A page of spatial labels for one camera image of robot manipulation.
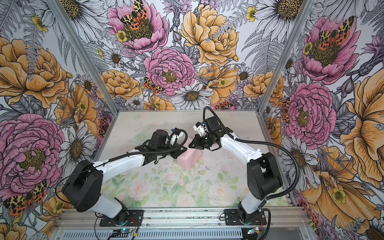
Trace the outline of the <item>purple wrapping paper sheet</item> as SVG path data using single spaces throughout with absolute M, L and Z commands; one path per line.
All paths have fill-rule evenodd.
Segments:
M 188 138 L 187 142 L 183 145 L 187 150 L 177 158 L 178 165 L 186 171 L 190 170 L 203 155 L 201 150 L 189 148 L 191 142 L 192 139 Z

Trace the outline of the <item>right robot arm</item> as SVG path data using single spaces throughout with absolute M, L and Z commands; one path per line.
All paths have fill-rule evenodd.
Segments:
M 249 225 L 262 212 L 270 197 L 283 185 L 277 160 L 271 153 L 262 153 L 237 136 L 196 134 L 189 147 L 199 150 L 214 151 L 223 148 L 237 157 L 247 167 L 247 185 L 249 192 L 238 205 L 238 216 L 243 224 Z

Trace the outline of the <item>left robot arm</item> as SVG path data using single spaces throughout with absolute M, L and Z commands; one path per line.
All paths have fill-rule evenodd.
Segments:
M 118 199 L 101 193 L 102 185 L 108 180 L 130 169 L 139 168 L 159 159 L 171 156 L 176 159 L 187 148 L 184 144 L 158 147 L 151 150 L 147 145 L 136 147 L 133 151 L 115 158 L 91 163 L 80 162 L 62 188 L 62 193 L 80 212 L 100 213 L 116 226 L 123 226 L 129 219 L 127 207 Z

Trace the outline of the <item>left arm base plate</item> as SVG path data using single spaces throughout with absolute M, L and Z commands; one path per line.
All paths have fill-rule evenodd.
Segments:
M 144 210 L 123 209 L 114 218 L 102 215 L 100 227 L 140 227 L 143 221 Z

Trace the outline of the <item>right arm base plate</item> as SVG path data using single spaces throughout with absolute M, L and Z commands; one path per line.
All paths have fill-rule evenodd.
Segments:
M 264 226 L 267 224 L 266 215 L 263 211 L 247 214 L 240 209 L 225 209 L 224 218 L 227 226 Z

